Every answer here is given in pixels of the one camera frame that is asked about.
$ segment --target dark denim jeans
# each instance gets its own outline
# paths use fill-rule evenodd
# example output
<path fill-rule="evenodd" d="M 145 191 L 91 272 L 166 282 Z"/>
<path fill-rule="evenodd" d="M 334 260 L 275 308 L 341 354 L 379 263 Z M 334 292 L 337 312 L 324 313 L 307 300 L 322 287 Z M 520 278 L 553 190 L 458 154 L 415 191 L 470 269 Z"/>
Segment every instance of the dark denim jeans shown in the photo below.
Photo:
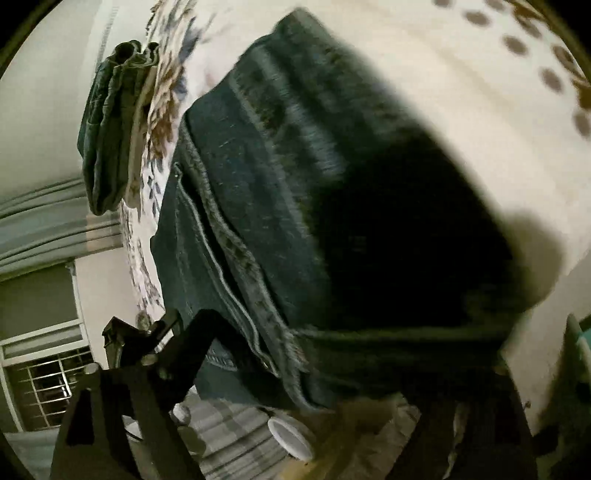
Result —
<path fill-rule="evenodd" d="M 193 104 L 173 161 L 152 240 L 165 306 L 221 312 L 262 390 L 315 408 L 481 385 L 520 313 L 511 251 L 425 129 L 308 13 Z"/>
<path fill-rule="evenodd" d="M 157 43 L 142 53 L 139 41 L 131 40 L 117 45 L 96 72 L 77 143 L 95 215 L 115 210 L 125 193 L 135 103 L 150 67 L 157 64 Z"/>

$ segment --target white wall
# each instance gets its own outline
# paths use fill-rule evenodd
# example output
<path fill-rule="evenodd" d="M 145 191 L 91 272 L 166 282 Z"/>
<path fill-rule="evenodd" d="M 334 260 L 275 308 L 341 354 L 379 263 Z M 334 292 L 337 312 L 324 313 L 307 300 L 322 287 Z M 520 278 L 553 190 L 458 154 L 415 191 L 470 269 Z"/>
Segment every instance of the white wall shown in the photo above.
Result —
<path fill-rule="evenodd" d="M 591 254 L 518 325 L 505 349 L 521 400 L 531 402 L 525 413 L 533 432 L 542 426 L 540 415 L 548 405 L 552 382 L 558 374 L 569 313 L 579 320 L 591 313 Z"/>
<path fill-rule="evenodd" d="M 79 70 L 100 3 L 59 3 L 0 79 L 0 199 L 80 174 Z"/>
<path fill-rule="evenodd" d="M 135 323 L 138 306 L 122 248 L 77 258 L 76 280 L 90 350 L 96 362 L 108 368 L 102 337 L 111 317 Z"/>

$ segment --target gray curtain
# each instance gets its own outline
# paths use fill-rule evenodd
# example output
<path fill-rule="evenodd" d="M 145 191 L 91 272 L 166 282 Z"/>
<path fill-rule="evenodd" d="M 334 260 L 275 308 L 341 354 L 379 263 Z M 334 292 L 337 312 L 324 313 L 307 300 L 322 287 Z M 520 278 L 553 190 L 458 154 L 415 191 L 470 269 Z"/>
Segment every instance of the gray curtain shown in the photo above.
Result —
<path fill-rule="evenodd" d="M 59 429 L 48 429 L 5 434 L 12 450 L 35 480 L 49 480 L 58 432 Z"/>
<path fill-rule="evenodd" d="M 92 215 L 82 179 L 0 203 L 0 281 L 122 245 L 119 215 Z"/>

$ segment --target window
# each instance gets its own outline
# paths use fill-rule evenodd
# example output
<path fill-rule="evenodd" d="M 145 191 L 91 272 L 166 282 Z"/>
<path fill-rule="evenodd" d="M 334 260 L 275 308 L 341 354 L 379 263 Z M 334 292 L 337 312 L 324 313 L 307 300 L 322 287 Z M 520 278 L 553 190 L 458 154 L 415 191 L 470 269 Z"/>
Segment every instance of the window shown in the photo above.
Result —
<path fill-rule="evenodd" d="M 78 375 L 93 361 L 80 320 L 0 340 L 0 393 L 17 430 L 61 425 Z"/>
<path fill-rule="evenodd" d="M 6 369 L 25 430 L 61 425 L 78 375 L 93 362 L 88 347 Z"/>

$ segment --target metal window grille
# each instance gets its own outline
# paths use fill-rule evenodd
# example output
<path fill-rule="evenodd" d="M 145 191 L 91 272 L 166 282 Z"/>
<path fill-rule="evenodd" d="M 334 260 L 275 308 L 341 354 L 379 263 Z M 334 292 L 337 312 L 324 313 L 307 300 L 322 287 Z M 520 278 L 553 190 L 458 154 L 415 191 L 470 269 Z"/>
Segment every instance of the metal window grille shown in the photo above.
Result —
<path fill-rule="evenodd" d="M 78 375 L 93 361 L 84 347 L 6 368 L 25 430 L 61 425 Z"/>

